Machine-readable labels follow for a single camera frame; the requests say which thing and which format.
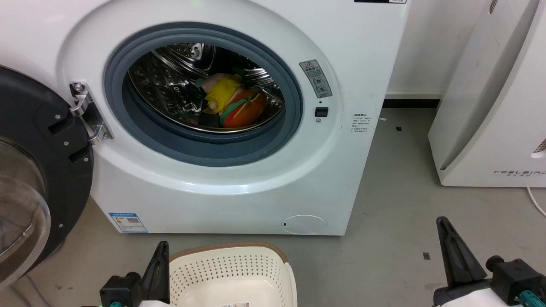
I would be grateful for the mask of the metal door hinge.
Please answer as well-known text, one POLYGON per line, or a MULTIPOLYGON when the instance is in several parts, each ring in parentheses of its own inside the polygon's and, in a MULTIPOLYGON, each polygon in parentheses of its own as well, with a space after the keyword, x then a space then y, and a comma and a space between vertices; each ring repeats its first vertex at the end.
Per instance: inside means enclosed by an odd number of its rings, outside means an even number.
POLYGON ((83 122, 88 142, 91 145, 98 145, 102 140, 113 140, 114 136, 103 119, 88 84, 83 81, 71 82, 70 91, 75 104, 70 108, 70 113, 83 122))

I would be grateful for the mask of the round white filter cover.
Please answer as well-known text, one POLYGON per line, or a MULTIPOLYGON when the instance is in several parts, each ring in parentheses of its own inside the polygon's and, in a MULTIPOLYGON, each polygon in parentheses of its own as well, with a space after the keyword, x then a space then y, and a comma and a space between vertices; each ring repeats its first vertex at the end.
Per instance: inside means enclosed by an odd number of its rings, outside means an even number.
POLYGON ((326 221, 310 214, 297 214, 286 218, 282 227, 293 235, 317 235, 326 229, 326 221))

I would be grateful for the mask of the white air purifier unit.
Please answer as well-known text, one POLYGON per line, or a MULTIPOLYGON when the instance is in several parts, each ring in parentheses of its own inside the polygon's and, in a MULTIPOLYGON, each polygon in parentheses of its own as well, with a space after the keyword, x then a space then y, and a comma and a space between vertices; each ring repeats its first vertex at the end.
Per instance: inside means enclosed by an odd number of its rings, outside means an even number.
POLYGON ((443 186, 546 188, 546 0, 488 0, 428 138, 443 186))

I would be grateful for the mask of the dark grey washer door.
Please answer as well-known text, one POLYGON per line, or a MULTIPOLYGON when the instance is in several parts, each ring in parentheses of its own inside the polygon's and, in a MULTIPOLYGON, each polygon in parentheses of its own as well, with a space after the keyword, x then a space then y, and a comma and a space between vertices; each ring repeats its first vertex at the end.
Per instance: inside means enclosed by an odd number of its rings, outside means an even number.
POLYGON ((67 238, 92 180, 88 132, 70 105, 41 82, 0 66, 0 291, 67 238))

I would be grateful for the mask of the white front-loading washing machine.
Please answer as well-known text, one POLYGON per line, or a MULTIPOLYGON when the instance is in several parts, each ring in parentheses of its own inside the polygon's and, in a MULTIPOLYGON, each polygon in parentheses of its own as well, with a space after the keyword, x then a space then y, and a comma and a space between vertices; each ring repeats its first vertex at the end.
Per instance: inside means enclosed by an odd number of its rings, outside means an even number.
POLYGON ((0 66, 29 76, 74 107, 88 84, 113 140, 91 145, 89 197, 135 213, 148 233, 289 234, 297 214, 345 234, 408 14, 415 0, 0 0, 0 66), (167 23, 206 23, 268 46, 298 80, 304 111, 279 151, 247 165, 207 167, 136 140, 107 102, 104 76, 128 37, 167 23), (317 98, 299 66, 316 59, 331 97, 317 98), (315 117, 328 107, 327 117, 315 117))

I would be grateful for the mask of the yellow and peach plush toy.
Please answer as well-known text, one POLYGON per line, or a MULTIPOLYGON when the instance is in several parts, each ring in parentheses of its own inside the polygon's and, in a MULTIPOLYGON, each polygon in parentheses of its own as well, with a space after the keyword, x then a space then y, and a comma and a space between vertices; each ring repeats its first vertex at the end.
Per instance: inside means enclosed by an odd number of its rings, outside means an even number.
POLYGON ((207 107, 203 109, 203 112, 208 114, 223 112, 232 97, 244 90, 242 82, 242 76, 222 72, 213 74, 208 78, 199 78, 195 85, 206 93, 207 107))

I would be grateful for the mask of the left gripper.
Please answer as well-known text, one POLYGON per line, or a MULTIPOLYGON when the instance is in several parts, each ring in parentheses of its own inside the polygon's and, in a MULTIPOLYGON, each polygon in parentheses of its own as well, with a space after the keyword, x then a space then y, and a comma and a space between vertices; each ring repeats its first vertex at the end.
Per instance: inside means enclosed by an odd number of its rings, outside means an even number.
POLYGON ((111 276, 99 290, 101 307, 145 307, 148 302, 170 305, 169 243, 161 241, 144 276, 129 272, 111 276))

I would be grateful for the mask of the grey rubber door gasket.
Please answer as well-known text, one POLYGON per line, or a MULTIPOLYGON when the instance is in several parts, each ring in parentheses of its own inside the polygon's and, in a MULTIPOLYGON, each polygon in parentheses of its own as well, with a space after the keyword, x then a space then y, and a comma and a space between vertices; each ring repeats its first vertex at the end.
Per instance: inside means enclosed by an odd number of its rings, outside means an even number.
POLYGON ((247 165, 274 154, 294 136, 304 111, 298 80, 279 55, 244 33, 206 23, 167 23, 131 35, 109 59, 104 91, 116 119, 142 145, 171 159, 207 167, 247 165), (148 109, 131 85, 129 68, 159 47, 190 42, 223 47, 254 61, 274 78, 285 110, 255 130, 215 134, 183 128, 148 109))

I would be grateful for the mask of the grey warning sticker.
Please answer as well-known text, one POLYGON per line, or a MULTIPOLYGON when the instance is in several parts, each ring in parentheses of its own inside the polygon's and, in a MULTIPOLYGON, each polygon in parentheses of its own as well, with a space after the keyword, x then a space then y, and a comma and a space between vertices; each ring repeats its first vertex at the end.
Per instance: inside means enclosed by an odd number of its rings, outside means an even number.
POLYGON ((326 98, 333 95, 325 73, 316 59, 300 62, 299 66, 312 85, 317 98, 326 98))

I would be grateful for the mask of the orange green burger plush toy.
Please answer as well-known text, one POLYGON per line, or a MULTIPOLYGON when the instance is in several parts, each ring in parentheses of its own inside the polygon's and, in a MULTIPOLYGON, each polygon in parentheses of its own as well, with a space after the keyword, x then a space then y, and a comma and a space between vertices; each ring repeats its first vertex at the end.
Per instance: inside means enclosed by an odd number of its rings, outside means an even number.
POLYGON ((267 95, 259 87, 250 87, 234 95, 222 110, 222 128, 235 129, 253 124, 267 107, 267 95))

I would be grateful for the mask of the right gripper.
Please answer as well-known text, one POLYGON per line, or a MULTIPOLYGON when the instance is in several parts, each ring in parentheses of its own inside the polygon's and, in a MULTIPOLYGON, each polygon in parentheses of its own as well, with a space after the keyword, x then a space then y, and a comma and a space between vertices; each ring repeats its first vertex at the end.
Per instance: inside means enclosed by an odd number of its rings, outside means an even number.
POLYGON ((433 307, 546 307, 546 275, 524 260, 492 256, 487 274, 445 216, 436 219, 448 287, 438 288, 433 307))

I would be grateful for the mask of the blue energy label sticker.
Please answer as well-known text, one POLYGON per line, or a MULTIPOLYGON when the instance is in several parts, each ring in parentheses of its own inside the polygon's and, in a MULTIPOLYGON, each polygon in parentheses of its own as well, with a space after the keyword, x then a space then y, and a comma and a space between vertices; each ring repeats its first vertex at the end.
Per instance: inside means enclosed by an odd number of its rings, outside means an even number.
POLYGON ((135 213, 109 212, 109 216, 121 233, 148 233, 141 219, 135 213))

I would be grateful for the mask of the white perforated laundry basket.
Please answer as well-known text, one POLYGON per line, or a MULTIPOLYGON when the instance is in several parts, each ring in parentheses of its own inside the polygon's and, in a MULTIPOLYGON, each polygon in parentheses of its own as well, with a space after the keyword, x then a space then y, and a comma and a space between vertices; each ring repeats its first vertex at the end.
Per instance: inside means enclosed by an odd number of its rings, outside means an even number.
POLYGON ((174 307, 298 307, 285 253, 267 242, 219 243, 170 256, 174 307))

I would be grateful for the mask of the stainless steel washer drum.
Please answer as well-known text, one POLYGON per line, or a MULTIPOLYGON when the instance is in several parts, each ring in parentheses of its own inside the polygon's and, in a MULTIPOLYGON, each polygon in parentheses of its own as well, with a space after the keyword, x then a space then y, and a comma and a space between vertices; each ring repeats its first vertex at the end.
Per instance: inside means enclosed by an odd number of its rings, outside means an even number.
POLYGON ((211 44, 190 42, 159 47, 136 60, 128 77, 148 109, 194 131, 247 132, 276 119, 285 110, 283 94, 266 70, 244 55, 211 44), (220 114, 207 110, 206 92, 198 82, 218 72, 238 74, 244 86, 263 91, 267 105, 251 124, 224 127, 220 114))

